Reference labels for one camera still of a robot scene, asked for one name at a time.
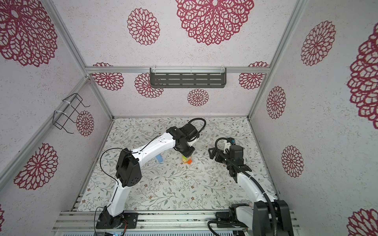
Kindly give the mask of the dark grey wall shelf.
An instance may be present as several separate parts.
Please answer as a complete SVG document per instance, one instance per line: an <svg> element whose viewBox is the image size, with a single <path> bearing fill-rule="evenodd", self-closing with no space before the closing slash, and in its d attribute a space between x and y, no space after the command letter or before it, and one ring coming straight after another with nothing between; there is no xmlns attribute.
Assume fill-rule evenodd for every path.
<svg viewBox="0 0 378 236"><path fill-rule="evenodd" d="M214 89L224 88L227 69L158 69L150 68L150 84L153 88Z"/></svg>

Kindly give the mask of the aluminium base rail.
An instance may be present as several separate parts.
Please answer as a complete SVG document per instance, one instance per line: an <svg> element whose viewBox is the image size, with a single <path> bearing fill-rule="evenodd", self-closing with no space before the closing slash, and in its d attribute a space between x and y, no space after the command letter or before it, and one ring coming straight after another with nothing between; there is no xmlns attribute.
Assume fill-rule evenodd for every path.
<svg viewBox="0 0 378 236"><path fill-rule="evenodd" d="M163 230L207 230L207 222L217 220L216 214L228 210L162 210L162 211L125 211L127 216L134 216L129 223L136 228L131 231ZM99 213L94 211L62 211L56 220L52 232L104 232L95 229Z"/></svg>

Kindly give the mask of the blue wood block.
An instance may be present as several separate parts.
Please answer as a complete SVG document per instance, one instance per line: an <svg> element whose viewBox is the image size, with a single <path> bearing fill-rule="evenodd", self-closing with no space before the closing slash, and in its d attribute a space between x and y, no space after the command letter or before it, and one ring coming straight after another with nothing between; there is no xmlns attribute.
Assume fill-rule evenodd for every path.
<svg viewBox="0 0 378 236"><path fill-rule="evenodd" d="M158 161L158 163L162 163L163 162L163 158L162 158L162 156L160 154L156 156L156 160Z"/></svg>

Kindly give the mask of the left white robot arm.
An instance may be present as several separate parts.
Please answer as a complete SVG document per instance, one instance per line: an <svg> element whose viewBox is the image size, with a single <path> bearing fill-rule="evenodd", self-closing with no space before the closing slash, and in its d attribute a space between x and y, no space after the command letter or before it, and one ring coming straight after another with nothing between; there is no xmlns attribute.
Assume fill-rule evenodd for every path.
<svg viewBox="0 0 378 236"><path fill-rule="evenodd" d="M174 149L189 158L195 151L194 143L199 139L200 133L206 127L196 129L193 121L204 121L202 118L190 120L183 127L173 126L165 133L155 137L148 144L129 150L122 148L117 164L116 174L112 177L116 181L112 197L99 214L95 229L133 228L132 220L125 216L125 204L133 186L142 179L141 168L151 159L162 152Z"/></svg>

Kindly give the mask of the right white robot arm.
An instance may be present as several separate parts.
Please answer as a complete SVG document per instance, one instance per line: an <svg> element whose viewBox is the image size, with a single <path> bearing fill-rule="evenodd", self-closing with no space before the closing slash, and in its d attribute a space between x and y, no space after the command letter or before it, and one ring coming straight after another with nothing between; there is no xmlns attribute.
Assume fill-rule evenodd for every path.
<svg viewBox="0 0 378 236"><path fill-rule="evenodd" d="M225 164L229 175L247 193L252 206L232 204L228 212L217 212L216 220L207 223L217 227L246 228L250 236L293 236L294 229L288 204L267 193L253 177L252 169L244 163L244 149L226 143L223 151L217 147L208 150L211 160Z"/></svg>

